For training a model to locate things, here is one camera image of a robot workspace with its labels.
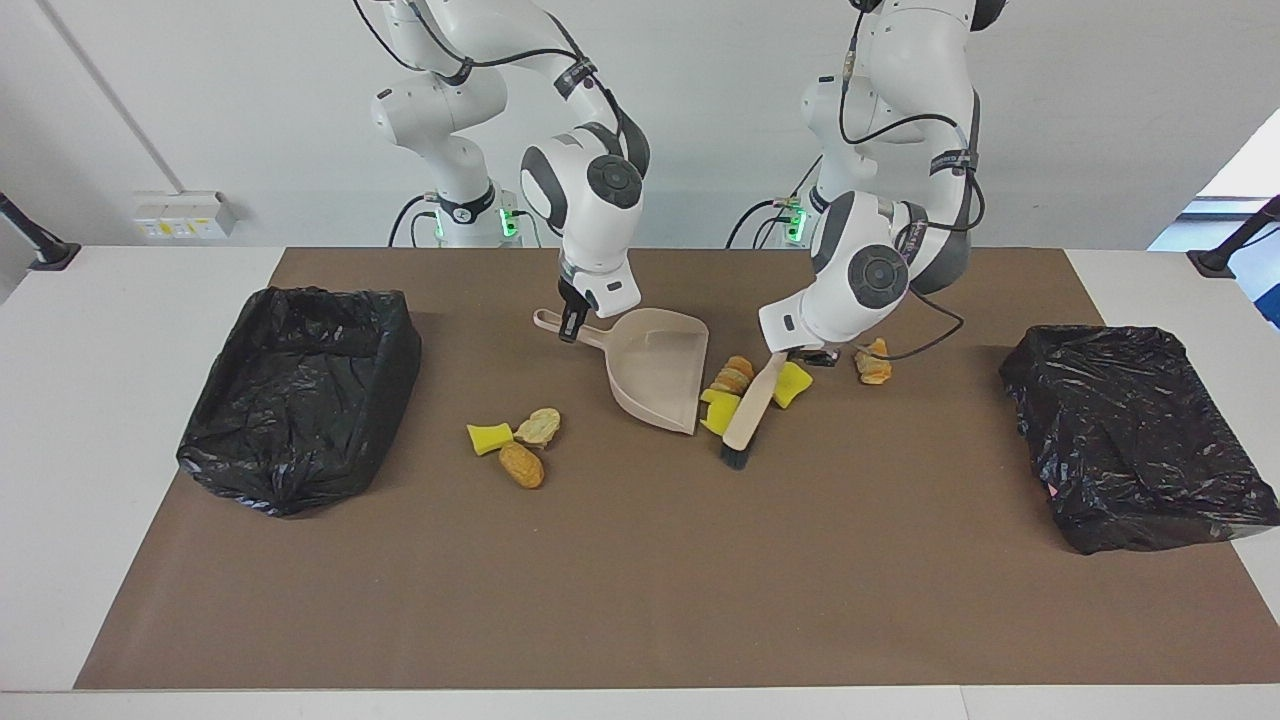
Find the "yellow sponge wedge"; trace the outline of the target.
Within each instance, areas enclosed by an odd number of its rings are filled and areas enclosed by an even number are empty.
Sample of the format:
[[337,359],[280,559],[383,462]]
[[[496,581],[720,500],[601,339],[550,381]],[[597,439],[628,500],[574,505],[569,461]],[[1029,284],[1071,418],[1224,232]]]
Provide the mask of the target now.
[[813,382],[813,377],[803,365],[783,363],[774,382],[773,402],[781,409],[787,409],[799,395],[812,387]]

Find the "orange striped croissant piece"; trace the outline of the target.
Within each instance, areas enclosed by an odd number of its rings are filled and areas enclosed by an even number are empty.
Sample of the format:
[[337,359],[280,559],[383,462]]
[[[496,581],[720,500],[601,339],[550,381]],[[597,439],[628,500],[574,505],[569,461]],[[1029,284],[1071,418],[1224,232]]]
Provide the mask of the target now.
[[869,346],[859,346],[855,355],[855,365],[859,380],[864,386],[882,386],[892,377],[892,363],[884,360],[888,356],[888,347],[882,337],[877,337]]

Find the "beige hand brush black bristles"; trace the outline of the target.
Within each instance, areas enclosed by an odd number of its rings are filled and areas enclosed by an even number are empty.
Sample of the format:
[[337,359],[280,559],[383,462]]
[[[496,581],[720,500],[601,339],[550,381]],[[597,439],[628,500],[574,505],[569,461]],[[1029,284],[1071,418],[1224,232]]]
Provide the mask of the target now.
[[788,351],[771,355],[748,387],[722,434],[719,460],[730,469],[742,470],[746,466],[750,459],[750,443],[771,404],[780,373],[787,360]]

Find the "striped bread slice beige side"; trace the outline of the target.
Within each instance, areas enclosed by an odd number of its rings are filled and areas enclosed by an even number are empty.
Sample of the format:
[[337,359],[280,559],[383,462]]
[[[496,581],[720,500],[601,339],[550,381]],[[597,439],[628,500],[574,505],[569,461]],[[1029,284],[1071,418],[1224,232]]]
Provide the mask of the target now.
[[744,396],[756,377],[753,363],[742,356],[733,355],[724,361],[724,365],[716,373],[708,389]]

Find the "beige plastic dustpan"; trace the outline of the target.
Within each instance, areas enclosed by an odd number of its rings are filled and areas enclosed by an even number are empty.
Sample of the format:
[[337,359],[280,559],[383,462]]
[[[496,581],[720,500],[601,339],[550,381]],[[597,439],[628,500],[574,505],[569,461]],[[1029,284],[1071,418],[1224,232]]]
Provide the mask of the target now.
[[649,425],[694,436],[710,332],[687,314],[636,307],[609,329],[580,328],[579,341],[599,348],[614,401]]

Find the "pale beige bread chunk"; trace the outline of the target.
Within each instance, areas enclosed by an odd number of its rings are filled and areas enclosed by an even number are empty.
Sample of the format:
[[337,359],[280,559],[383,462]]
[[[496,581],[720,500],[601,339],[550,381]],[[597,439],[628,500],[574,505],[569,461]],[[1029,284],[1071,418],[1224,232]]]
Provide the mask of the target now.
[[513,437],[522,445],[547,447],[561,429],[562,416],[554,407],[540,407],[518,424]]

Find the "notched yellow sponge piece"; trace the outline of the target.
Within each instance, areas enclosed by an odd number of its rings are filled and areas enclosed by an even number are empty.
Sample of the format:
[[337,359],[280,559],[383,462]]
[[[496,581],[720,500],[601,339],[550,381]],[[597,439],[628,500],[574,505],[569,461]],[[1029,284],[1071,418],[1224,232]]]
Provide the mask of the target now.
[[700,395],[700,401],[707,405],[705,415],[700,424],[714,436],[723,436],[728,429],[740,404],[741,397],[727,391],[707,388]]

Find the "brown oval bread roll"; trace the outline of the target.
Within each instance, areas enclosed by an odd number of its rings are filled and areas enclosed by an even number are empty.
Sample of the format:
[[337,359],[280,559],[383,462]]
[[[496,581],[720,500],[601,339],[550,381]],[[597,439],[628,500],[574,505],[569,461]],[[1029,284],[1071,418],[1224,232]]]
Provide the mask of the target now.
[[518,442],[499,448],[499,462],[507,475],[525,489],[536,489],[545,482],[545,469],[534,451]]

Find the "black bag lined bin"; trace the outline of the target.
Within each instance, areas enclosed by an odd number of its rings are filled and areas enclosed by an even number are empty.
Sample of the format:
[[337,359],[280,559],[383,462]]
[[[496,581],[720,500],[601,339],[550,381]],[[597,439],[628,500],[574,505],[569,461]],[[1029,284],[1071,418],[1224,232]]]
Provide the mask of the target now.
[[210,369],[179,469],[271,518],[361,495],[396,439],[421,361],[398,290],[260,290]]
[[1280,528],[1193,368],[1149,325],[1033,325],[1000,370],[1053,523],[1078,552],[1155,552]]

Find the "brown table mat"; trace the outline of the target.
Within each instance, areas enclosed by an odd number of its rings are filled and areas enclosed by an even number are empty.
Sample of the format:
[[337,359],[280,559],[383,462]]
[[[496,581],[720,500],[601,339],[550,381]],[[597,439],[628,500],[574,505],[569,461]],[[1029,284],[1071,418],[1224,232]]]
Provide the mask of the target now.
[[[959,337],[881,387],[814,370],[741,471],[532,325],[554,265],[287,251],[276,286],[404,292],[424,355],[394,447],[367,492],[291,519],[177,477],[76,687],[1280,682],[1230,544],[1083,556],[1055,527],[998,366],[1032,325],[1100,320],[1064,252],[977,250],[940,299]],[[562,423],[524,445],[545,469],[525,489],[466,425],[540,407]]]

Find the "black clamp stand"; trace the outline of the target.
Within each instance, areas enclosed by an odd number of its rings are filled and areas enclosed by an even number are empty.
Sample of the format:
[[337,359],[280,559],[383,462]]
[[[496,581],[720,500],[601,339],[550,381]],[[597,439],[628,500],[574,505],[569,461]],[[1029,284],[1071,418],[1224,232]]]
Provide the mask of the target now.
[[1229,266],[1233,256],[1280,231],[1280,193],[1270,199],[1208,196],[1196,200],[1189,210],[1190,219],[1197,222],[1240,222],[1216,247],[1187,251],[1192,265],[1206,278],[1234,279]]
[[29,264],[33,272],[59,272],[65,269],[82,250],[81,243],[67,242],[32,220],[4,192],[0,192],[0,215],[26,237],[35,251]]

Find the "white wall socket strip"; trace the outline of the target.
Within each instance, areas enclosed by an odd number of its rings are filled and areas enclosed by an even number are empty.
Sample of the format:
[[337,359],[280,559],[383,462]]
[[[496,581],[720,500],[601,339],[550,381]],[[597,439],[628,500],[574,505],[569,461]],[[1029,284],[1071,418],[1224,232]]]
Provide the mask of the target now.
[[148,241],[224,241],[239,220],[218,191],[137,191],[131,199],[133,225]]

